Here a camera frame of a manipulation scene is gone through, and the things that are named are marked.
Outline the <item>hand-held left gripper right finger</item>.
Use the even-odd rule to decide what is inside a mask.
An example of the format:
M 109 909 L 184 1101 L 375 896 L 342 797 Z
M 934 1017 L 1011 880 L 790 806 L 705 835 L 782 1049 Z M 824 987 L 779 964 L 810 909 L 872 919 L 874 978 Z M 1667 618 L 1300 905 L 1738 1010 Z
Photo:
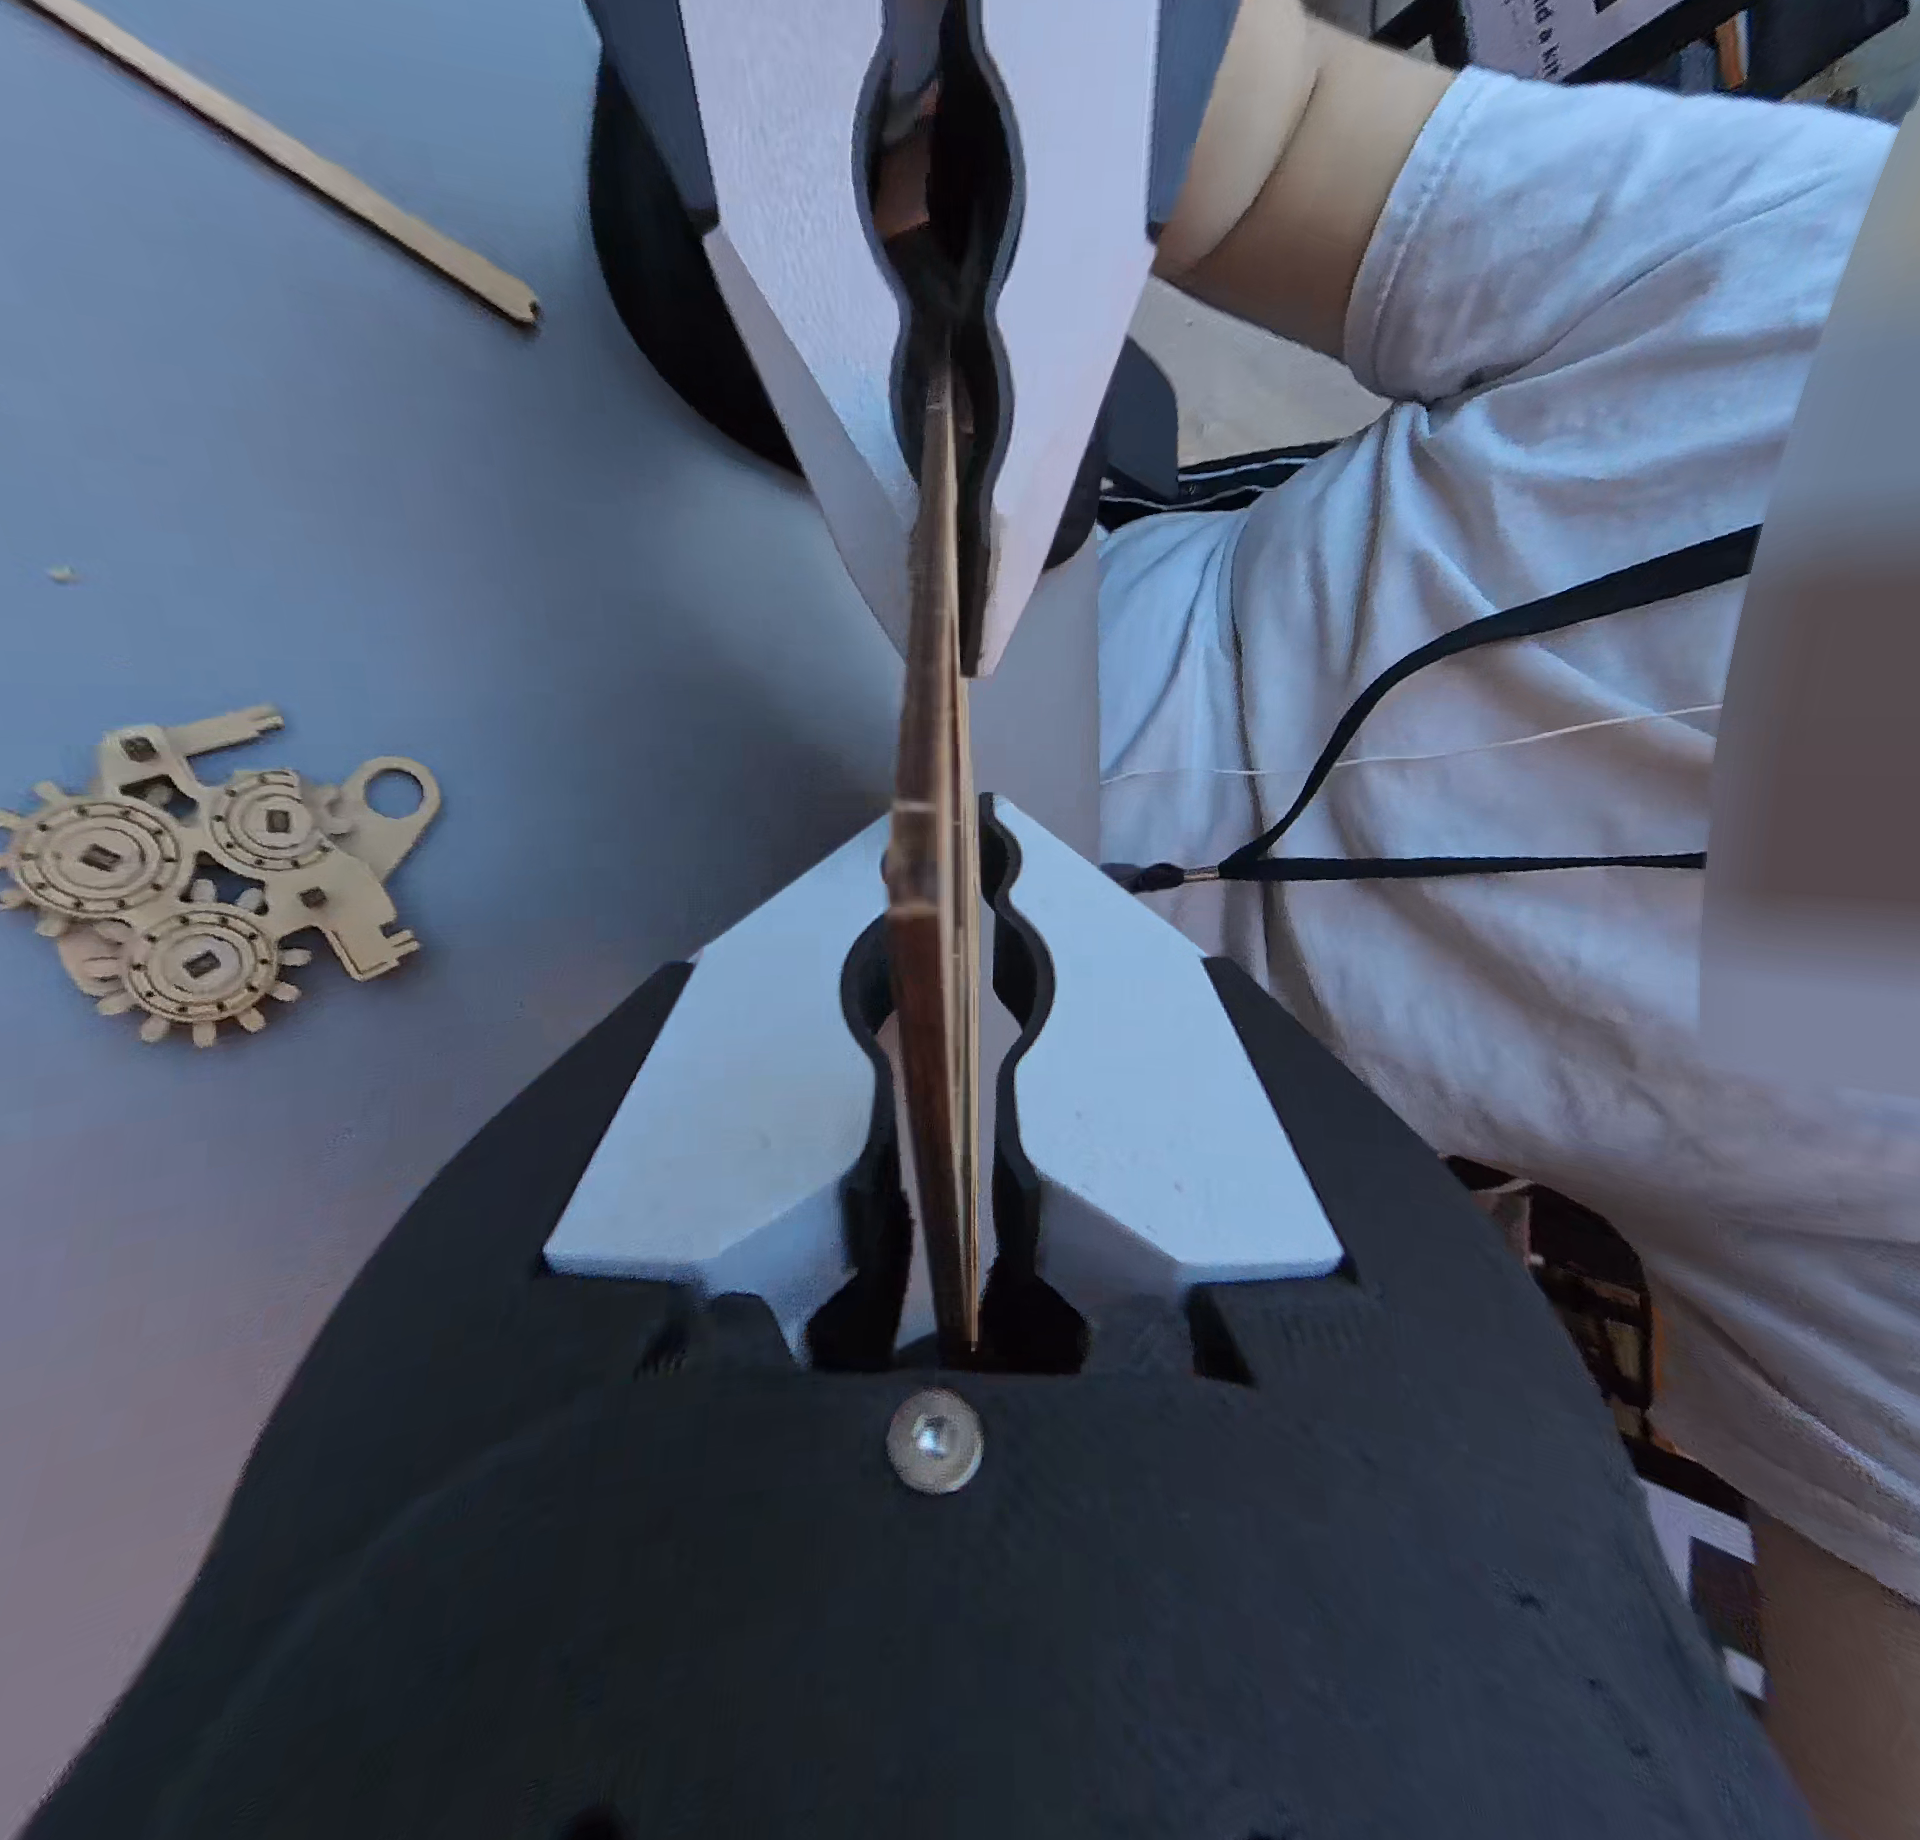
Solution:
M 1344 1249 L 1202 951 L 1018 807 L 979 804 L 996 1071 L 987 1362 L 1076 1372 L 1111 1313 L 1331 1277 Z

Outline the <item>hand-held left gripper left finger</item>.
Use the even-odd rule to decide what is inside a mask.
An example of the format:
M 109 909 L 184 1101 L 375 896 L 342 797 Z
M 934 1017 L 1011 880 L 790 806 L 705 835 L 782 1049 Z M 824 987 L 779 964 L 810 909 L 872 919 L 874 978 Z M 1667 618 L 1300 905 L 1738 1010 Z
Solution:
M 855 1180 L 899 1115 L 887 843 L 877 818 L 693 957 L 541 1246 L 552 1272 L 756 1296 L 794 1354 L 885 1272 Z

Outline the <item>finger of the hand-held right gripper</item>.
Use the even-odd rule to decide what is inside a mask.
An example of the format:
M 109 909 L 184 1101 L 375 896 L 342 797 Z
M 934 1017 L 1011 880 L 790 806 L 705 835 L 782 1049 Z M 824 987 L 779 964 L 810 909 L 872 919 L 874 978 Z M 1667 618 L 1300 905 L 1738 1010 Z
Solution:
M 1153 258 L 1161 0 L 971 5 L 1013 186 L 986 314 L 996 426 L 977 678 L 1038 584 Z
M 907 309 L 870 166 L 929 86 L 947 0 L 676 1 L 715 206 L 706 263 L 855 589 L 901 649 Z

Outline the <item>laser-cut wooden parts sheet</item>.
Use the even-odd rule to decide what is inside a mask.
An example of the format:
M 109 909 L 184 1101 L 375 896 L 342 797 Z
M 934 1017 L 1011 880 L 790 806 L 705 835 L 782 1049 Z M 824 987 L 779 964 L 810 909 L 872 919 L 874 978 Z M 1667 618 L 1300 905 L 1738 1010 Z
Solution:
M 939 1359 L 979 1352 L 982 887 L 968 680 L 960 654 L 963 403 L 949 356 L 928 376 L 908 547 L 899 747 L 882 861 L 899 1110 L 921 1214 Z

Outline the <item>wooden gear assembly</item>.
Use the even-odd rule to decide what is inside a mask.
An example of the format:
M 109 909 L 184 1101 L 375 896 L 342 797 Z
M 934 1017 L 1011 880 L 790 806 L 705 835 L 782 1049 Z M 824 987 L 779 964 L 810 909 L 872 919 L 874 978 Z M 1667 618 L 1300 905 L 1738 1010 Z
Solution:
M 102 734 L 78 790 L 42 779 L 2 812 L 3 910 L 32 915 L 70 982 L 102 1015 L 134 1015 L 143 1042 L 258 1035 L 299 999 L 304 936 L 353 982 L 420 951 L 387 882 L 441 813 L 436 777 L 400 753 L 332 783 L 289 767 L 198 771 L 282 724 L 268 702 L 126 724 Z

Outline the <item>grey desk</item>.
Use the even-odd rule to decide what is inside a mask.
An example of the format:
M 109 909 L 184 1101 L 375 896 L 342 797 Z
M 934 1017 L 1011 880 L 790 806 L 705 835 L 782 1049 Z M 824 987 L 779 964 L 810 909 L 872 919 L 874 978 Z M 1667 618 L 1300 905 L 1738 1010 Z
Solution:
M 898 665 L 811 504 L 616 322 L 582 0 L 82 0 L 513 271 L 519 331 L 3 6 L 3 783 L 273 702 L 404 753 L 421 952 L 143 1042 L 3 915 L 3 1435 L 243 1448 L 346 1277 L 538 1071 L 865 824 Z

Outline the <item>black cushioned pad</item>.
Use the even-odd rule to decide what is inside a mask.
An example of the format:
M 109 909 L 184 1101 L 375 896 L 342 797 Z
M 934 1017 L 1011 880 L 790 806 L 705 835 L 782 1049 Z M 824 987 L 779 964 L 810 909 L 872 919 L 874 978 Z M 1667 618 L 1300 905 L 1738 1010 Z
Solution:
M 734 445 L 798 478 L 802 462 L 733 324 L 702 237 L 609 60 L 595 74 L 587 217 L 615 314 L 658 376 Z

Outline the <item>pointed wooden stick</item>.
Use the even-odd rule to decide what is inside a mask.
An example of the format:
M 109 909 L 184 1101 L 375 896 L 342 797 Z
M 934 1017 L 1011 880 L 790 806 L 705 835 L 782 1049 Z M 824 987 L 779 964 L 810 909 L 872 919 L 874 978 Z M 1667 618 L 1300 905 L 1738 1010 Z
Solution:
M 181 106 L 232 146 L 253 153 L 272 172 L 293 179 L 337 211 L 378 236 L 399 253 L 464 292 L 480 307 L 520 331 L 540 328 L 540 298 L 511 271 L 494 266 L 433 223 L 376 192 L 346 166 L 327 161 L 266 116 L 237 102 L 220 88 L 193 74 L 177 60 L 156 51 L 82 0 L 13 0 L 62 27 L 106 61 L 139 79 L 148 90 Z

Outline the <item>person in white shirt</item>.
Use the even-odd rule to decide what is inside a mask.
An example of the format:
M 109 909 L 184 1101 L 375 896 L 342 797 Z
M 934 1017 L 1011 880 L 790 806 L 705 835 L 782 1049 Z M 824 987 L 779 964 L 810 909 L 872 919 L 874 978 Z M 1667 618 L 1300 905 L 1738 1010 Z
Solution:
M 1099 544 L 1105 858 L 1210 866 L 1286 813 L 1405 654 L 1758 522 L 1894 136 L 1817 104 L 1454 82 L 1346 316 L 1346 364 L 1391 408 L 1252 505 Z M 1740 599 L 1418 670 L 1283 848 L 1705 845 Z M 1701 874 L 1199 887 L 1161 909 L 1435 1153 L 1616 1228 L 1657 1305 L 1661 1431 L 1915 1599 L 1915 1099 L 1701 1057 Z

